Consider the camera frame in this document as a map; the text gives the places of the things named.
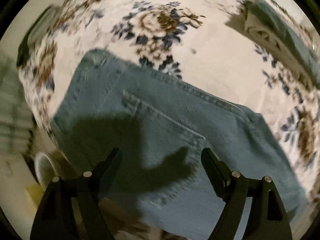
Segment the floral white bed blanket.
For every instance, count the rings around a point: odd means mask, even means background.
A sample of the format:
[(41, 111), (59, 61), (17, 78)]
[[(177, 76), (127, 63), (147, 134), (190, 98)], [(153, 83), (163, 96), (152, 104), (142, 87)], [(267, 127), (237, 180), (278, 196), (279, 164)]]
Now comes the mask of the floral white bed blanket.
[[(319, 203), (319, 89), (311, 91), (244, 31), (245, 0), (65, 0), (51, 5), (18, 49), (28, 106), (50, 131), (84, 54), (107, 49), (260, 114), (310, 202)], [(319, 58), (309, 30), (264, 0)]]

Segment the folded beige garment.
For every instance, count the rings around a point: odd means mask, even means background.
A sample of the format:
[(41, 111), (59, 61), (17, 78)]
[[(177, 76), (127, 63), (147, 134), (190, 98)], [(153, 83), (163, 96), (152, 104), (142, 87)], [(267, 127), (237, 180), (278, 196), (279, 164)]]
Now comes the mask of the folded beige garment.
[(249, 38), (264, 47), (284, 67), (290, 70), (295, 80), (301, 83), (306, 90), (311, 91), (314, 89), (315, 85), (311, 81), (310, 75), (304, 70), (303, 64), (285, 46), (280, 38), (251, 12), (247, 14), (244, 30)]

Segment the plaid green curtain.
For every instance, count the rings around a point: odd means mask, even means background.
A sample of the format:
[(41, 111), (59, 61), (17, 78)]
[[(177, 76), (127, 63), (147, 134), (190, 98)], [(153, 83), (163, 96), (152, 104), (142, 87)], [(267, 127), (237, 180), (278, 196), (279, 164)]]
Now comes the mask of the plaid green curtain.
[(1, 53), (1, 153), (25, 155), (35, 127), (14, 61)]

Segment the blue denim jeans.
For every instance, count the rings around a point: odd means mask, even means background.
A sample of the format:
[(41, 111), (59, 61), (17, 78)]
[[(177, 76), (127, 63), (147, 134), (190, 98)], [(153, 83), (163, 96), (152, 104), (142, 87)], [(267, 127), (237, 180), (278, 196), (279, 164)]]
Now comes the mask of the blue denim jeans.
[(79, 173), (121, 149), (119, 171), (101, 196), (182, 237), (207, 239), (224, 206), (201, 164), (206, 147), (248, 178), (271, 176), (290, 222), (307, 204), (260, 114), (105, 50), (84, 55), (50, 124)]

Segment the folded teal denim garment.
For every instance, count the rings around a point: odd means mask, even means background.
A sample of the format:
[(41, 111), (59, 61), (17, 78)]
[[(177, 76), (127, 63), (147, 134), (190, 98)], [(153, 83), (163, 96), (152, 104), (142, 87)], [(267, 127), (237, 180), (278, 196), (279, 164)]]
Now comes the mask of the folded teal denim garment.
[(314, 88), (319, 89), (319, 58), (303, 39), (283, 20), (283, 18), (264, 0), (245, 0), (242, 3), (245, 20), (251, 12), (271, 29), (303, 64), (310, 75)]

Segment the white round cup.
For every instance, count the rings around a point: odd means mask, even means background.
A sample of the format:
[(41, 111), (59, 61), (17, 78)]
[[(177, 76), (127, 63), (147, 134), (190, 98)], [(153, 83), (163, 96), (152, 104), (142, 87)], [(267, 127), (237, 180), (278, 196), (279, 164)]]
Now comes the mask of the white round cup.
[(36, 178), (44, 189), (58, 175), (53, 159), (44, 152), (38, 152), (35, 155), (34, 168)]

